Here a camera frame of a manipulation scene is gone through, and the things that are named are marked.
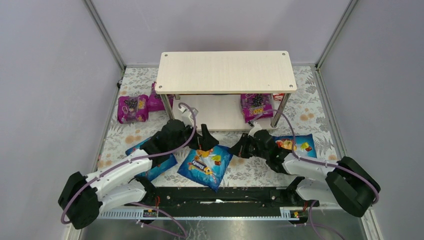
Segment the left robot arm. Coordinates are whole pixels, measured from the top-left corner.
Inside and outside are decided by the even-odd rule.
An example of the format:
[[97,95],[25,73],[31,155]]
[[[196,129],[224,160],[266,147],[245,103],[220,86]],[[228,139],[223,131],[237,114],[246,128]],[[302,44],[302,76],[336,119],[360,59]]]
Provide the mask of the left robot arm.
[[140,180],[131,184],[133,177],[161,165],[184,147],[208,151],[218,144],[206,124],[201,125],[201,134],[198,134],[195,125],[171,119],[139,148],[109,168],[87,175],[79,171],[71,174],[58,198],[62,209],[60,221],[79,230],[104,211],[140,202],[145,199],[148,188]]

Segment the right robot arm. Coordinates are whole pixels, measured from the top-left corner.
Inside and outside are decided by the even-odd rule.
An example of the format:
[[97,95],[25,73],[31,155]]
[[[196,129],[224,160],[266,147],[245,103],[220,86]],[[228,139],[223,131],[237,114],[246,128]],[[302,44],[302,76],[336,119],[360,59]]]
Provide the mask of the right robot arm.
[[267,130],[242,134],[228,151],[243,159],[263,159],[274,172],[300,178],[294,190],[305,201],[337,204],[354,217],[362,217],[379,201],[380,185],[348,156],[335,163],[306,158],[283,147]]

